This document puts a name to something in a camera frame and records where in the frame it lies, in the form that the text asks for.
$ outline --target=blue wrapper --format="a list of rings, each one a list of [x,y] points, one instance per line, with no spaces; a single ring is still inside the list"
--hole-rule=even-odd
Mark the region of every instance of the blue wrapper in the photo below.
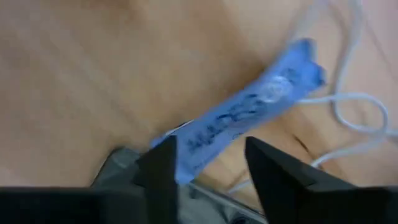
[[[274,119],[325,83],[324,70],[314,62],[314,45],[310,39],[294,42],[245,89],[151,142],[156,146],[170,134],[177,136],[177,183],[193,180],[239,135]]]

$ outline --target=white cable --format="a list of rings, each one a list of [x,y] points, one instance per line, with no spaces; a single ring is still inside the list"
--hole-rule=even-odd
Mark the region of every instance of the white cable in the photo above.
[[[353,54],[353,51],[355,47],[357,46],[359,42],[359,37],[361,34],[361,28],[362,28],[362,20],[363,20],[363,10],[362,10],[362,4],[360,3],[359,0],[349,0],[350,6],[353,9],[354,12],[354,20],[353,20],[353,26],[351,29],[351,35],[349,37],[349,42],[347,45],[347,48],[345,48],[345,51],[343,52],[343,56],[341,57],[337,68],[336,68],[336,85],[333,89],[333,94],[329,96],[324,96],[320,98],[311,98],[311,99],[305,99],[305,100],[300,100],[299,103],[301,104],[315,104],[315,103],[332,103],[332,108],[333,108],[333,113],[336,117],[336,119],[343,125],[345,125],[348,128],[351,128],[355,131],[361,132],[361,133],[368,133],[372,134],[372,139],[366,142],[359,143],[357,145],[351,146],[351,147],[346,147],[342,149],[335,150],[333,152],[329,152],[315,161],[311,163],[311,166],[313,167],[318,167],[321,163],[330,160],[330,159],[336,159],[339,157],[343,156],[348,156],[352,154],[359,154],[362,152],[366,152],[368,149],[377,146],[378,144],[382,143],[383,140],[385,139],[386,136],[398,136],[398,130],[393,130],[393,129],[388,129],[389,127],[389,118],[388,118],[388,111],[387,108],[375,97],[365,94],[365,93],[340,93],[341,86],[343,84],[343,79],[346,76],[345,70],[346,66]],[[318,17],[319,12],[326,7],[329,4],[329,0],[316,0],[308,9],[307,13],[304,15],[304,18],[300,20],[300,22],[297,24],[296,28],[293,30],[292,34],[289,37],[288,44],[293,42],[296,38],[299,32],[303,31],[304,29],[307,29],[311,23],[313,23],[316,18]],[[371,103],[375,104],[381,111],[382,117],[383,117],[383,122],[382,122],[382,127],[379,129],[374,129],[369,126],[363,126],[363,125],[357,125],[357,124],[352,124],[349,121],[345,120],[341,113],[340,109],[338,107],[338,102],[341,100],[368,100]],[[235,185],[232,187],[230,190],[228,190],[228,193],[231,194],[247,185],[249,185],[251,182],[250,180],[246,180],[244,182],[241,182],[240,184]]]

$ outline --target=black foreground object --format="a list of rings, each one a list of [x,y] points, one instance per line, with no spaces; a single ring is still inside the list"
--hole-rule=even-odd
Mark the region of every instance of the black foreground object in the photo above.
[[[178,187],[176,151],[174,136],[141,157],[120,148],[109,155],[90,188],[0,188],[0,219],[2,223],[184,224],[179,213],[189,203],[181,203],[184,196],[179,192],[193,189],[222,208],[225,223],[265,223],[260,214],[225,195],[195,184]],[[357,188],[253,137],[246,139],[246,160],[270,224],[398,223],[396,187]],[[228,218],[234,215],[224,213],[226,207],[238,209],[235,218]],[[237,213],[245,218],[236,218]],[[208,221],[199,223],[221,223],[212,217],[207,215]]]

